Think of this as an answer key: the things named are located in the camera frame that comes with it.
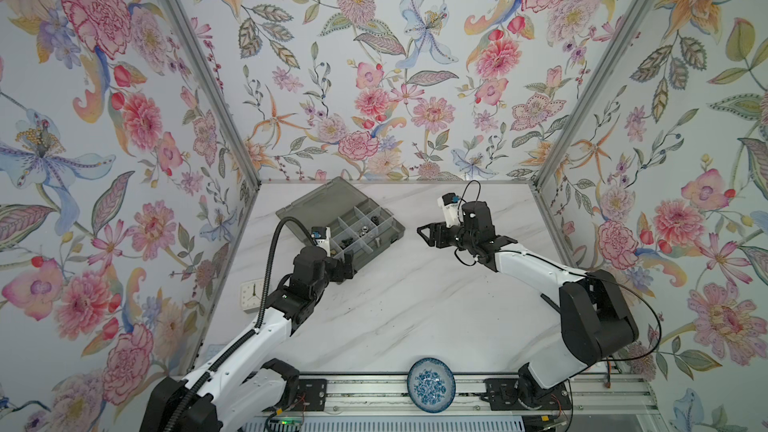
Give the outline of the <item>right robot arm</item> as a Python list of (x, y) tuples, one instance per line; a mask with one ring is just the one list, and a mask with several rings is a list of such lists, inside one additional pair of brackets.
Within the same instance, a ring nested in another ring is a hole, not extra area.
[(624, 287), (612, 274), (566, 266), (498, 234), (484, 201), (450, 193), (438, 204), (444, 220), (416, 229), (428, 246), (468, 252), (476, 264), (533, 288), (559, 316), (559, 338), (518, 370), (515, 389), (522, 404), (538, 407), (569, 379), (639, 338)]

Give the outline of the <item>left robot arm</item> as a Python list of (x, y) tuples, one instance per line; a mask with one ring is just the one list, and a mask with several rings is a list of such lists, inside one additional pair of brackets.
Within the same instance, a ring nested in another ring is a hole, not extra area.
[(355, 274), (352, 255), (333, 253), (330, 228), (302, 232), (308, 245), (292, 273), (275, 290), (263, 290), (256, 319), (183, 378), (163, 379), (150, 394), (141, 430), (238, 431), (263, 411), (296, 404), (300, 373), (274, 351), (313, 314), (329, 284)]

